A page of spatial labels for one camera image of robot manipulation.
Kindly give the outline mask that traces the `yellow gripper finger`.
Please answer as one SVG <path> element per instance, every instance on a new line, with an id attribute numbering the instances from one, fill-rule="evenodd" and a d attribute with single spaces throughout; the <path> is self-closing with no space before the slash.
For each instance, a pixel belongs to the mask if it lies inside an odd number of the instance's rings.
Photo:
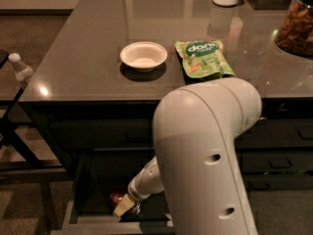
<path id="1" fill-rule="evenodd" d="M 117 217 L 122 217 L 125 213 L 130 211 L 136 204 L 135 200 L 128 194 L 114 197 L 113 202 L 115 203 L 113 214 Z"/>

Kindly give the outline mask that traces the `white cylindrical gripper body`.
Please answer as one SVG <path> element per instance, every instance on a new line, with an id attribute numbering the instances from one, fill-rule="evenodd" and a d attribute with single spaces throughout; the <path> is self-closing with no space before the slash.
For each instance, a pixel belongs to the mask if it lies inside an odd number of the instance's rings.
<path id="1" fill-rule="evenodd" d="M 151 195 L 164 190 L 160 177 L 157 158 L 153 157 L 128 184 L 128 194 L 136 201 L 142 202 Z"/>

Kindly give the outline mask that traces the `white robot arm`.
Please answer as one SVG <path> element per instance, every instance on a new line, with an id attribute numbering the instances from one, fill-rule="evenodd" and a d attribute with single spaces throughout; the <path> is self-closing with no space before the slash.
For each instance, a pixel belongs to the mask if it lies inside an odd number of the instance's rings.
<path id="1" fill-rule="evenodd" d="M 175 235 L 258 235 L 235 139 L 261 114 L 253 85 L 229 77 L 167 94 L 153 119 L 156 156 L 131 180 L 113 213 L 163 192 Z"/>

